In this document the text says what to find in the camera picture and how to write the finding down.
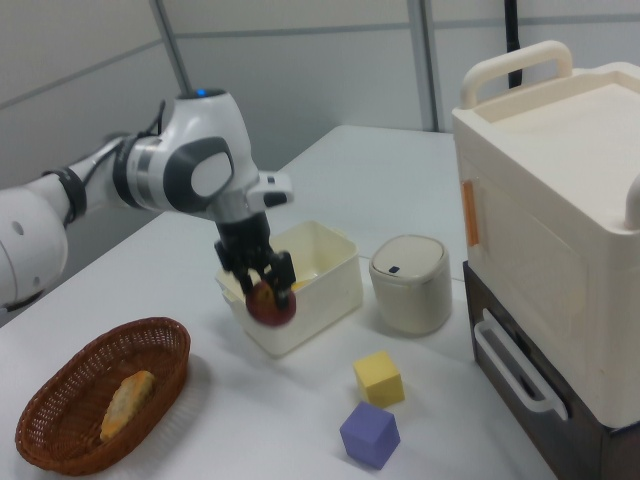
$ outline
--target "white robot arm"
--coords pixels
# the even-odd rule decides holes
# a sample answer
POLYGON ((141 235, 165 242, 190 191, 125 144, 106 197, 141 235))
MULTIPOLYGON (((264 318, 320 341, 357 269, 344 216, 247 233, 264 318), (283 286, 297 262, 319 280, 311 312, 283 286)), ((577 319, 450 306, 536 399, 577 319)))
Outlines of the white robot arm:
POLYGON ((287 307, 293 265, 287 252, 271 249, 265 210, 293 199, 288 177, 258 171, 242 115, 223 90, 178 97, 162 133, 161 118, 162 109, 149 129, 0 191, 0 309, 28 304, 53 283, 67 259, 66 226, 108 205, 213 220, 223 268, 245 293, 255 270, 271 285, 278 308, 287 307))

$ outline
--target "purple cube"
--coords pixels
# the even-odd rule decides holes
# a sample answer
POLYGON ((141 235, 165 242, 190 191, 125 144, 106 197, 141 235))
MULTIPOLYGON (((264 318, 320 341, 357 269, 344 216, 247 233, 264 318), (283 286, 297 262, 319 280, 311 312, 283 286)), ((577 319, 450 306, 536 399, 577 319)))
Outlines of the purple cube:
POLYGON ((400 443, 392 413, 360 402, 340 427, 347 454, 380 470, 400 443))

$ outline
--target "toy block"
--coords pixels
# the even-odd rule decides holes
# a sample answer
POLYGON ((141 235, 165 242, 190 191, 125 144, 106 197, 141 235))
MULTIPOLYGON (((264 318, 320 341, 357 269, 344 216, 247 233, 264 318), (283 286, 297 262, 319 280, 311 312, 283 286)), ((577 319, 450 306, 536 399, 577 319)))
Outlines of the toy block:
POLYGON ((347 454, 380 470, 400 443, 391 412, 360 402, 340 427, 347 454))
POLYGON ((380 408, 404 400, 400 372, 384 350, 355 361, 353 370, 363 400, 380 408))

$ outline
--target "black pole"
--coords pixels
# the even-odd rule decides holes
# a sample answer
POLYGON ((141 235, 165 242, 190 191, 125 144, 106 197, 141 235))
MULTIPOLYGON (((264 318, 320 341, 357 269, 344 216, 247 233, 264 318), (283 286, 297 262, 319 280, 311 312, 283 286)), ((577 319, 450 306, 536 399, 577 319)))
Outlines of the black pole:
MULTIPOLYGON (((507 52, 520 49, 518 38, 518 1, 504 0, 504 20, 507 29, 507 52)), ((522 70, 509 73, 509 88, 522 84, 522 70)))

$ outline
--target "white wall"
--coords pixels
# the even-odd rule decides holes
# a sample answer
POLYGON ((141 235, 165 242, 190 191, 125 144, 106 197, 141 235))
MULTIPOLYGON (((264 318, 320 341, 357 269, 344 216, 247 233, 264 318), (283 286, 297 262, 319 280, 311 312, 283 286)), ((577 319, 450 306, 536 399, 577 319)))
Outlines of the white wall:
MULTIPOLYGON (((109 133, 146 128, 177 93, 148 2, 3 1, 0 188, 77 160, 109 133)), ((105 209, 70 225, 61 280, 151 218, 105 209)))
MULTIPOLYGON (((477 62, 506 51, 504 2, 431 0, 437 57, 439 115, 451 131, 451 110, 459 105, 460 86, 477 62)), ((640 65, 640 2, 628 0, 536 0, 518 2, 520 45, 559 40, 573 54, 574 67, 591 68, 615 61, 640 65)), ((539 79, 524 71, 523 82, 539 79)), ((508 88, 507 79, 493 82, 485 94, 508 88)))
POLYGON ((433 127, 411 2, 163 3, 191 84, 235 97, 262 169, 282 167, 341 124, 433 127))

